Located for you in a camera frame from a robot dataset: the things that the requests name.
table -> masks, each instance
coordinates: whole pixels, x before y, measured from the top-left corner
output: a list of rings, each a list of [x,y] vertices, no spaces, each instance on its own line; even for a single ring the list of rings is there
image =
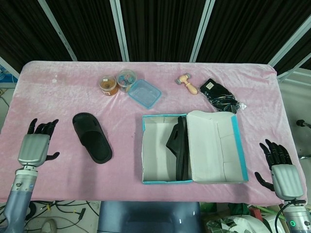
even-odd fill
[[[134,70],[162,91],[150,109],[144,109],[127,94],[107,97],[98,88],[98,79]],[[181,114],[192,110],[215,112],[207,98],[191,95],[174,79],[184,73],[199,87],[208,78],[228,88],[247,108],[237,113],[249,182],[240,184],[141,183],[141,141],[143,115]],[[92,113],[100,122],[112,147],[113,158],[96,164],[74,131],[72,118],[79,112]],[[269,65],[200,63],[113,63],[43,62],[26,64],[20,74],[11,106],[0,134],[0,201],[6,201],[19,147],[33,118],[38,123],[59,119],[49,154],[60,156],[38,168],[33,200],[145,200],[245,202],[272,205],[281,200],[262,187],[254,172],[271,181],[270,171],[259,142],[265,138],[284,145],[299,170],[306,193],[305,177],[299,164],[285,114],[276,72]]]

toy hammer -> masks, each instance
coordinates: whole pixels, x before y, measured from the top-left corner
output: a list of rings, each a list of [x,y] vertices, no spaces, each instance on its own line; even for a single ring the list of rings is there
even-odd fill
[[[198,90],[191,84],[187,81],[187,79],[189,79],[191,77],[190,74],[186,73],[182,76],[179,76],[178,79],[175,79],[175,82],[180,85],[182,83],[185,84],[185,86],[188,88],[189,92],[193,95],[196,95],[198,94]]]

black slipper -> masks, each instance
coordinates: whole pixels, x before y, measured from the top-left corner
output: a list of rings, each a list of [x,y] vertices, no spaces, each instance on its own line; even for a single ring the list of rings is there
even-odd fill
[[[78,113],[73,117],[72,123],[81,144],[86,147],[96,163],[103,164],[111,159],[111,147],[95,116],[90,113]]]

white frame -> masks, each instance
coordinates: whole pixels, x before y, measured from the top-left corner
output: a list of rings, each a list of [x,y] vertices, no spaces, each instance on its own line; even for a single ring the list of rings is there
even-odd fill
[[[307,60],[311,58],[311,53],[309,53],[307,56],[304,57],[297,65],[294,66],[293,69],[284,72],[283,74],[278,75],[277,80],[281,83],[284,80],[286,80],[291,74],[293,74],[299,67],[301,67]]]
[[[291,48],[304,36],[304,34],[311,28],[311,16],[309,16],[297,31],[288,39],[283,47],[276,53],[276,55],[268,63],[274,67],[284,56],[291,50]]]
[[[192,53],[190,56],[189,62],[196,62],[196,58],[198,56],[203,37],[205,35],[205,31],[209,22],[210,15],[212,14],[212,10],[214,7],[216,0],[206,0],[203,8],[201,21],[199,24],[198,32],[196,34],[196,38],[193,44]]]
[[[118,37],[122,61],[123,62],[129,62],[130,59],[128,56],[126,36],[125,36],[120,0],[110,0],[110,6],[111,6],[113,20],[115,22],[115,27],[116,27],[116,31],[117,31],[117,37]]]
[[[19,78],[19,73],[10,66],[2,57],[0,57],[0,65],[3,66],[7,71],[9,71],[15,78]]]
[[[66,39],[63,31],[61,30],[60,26],[58,25],[52,11],[50,10],[47,2],[45,0],[38,0],[42,10],[44,11],[45,15],[48,17],[49,21],[51,22],[52,26],[54,27],[55,31],[57,32],[59,38],[61,39],[61,41],[63,42],[65,48],[67,49],[71,59],[73,61],[77,61],[77,57],[76,55],[74,54],[68,40]]]

orange jar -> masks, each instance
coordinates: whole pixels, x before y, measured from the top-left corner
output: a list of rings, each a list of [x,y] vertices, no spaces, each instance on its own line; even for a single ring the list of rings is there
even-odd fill
[[[106,96],[113,96],[118,92],[117,80],[111,75],[103,76],[99,82],[99,87]]]

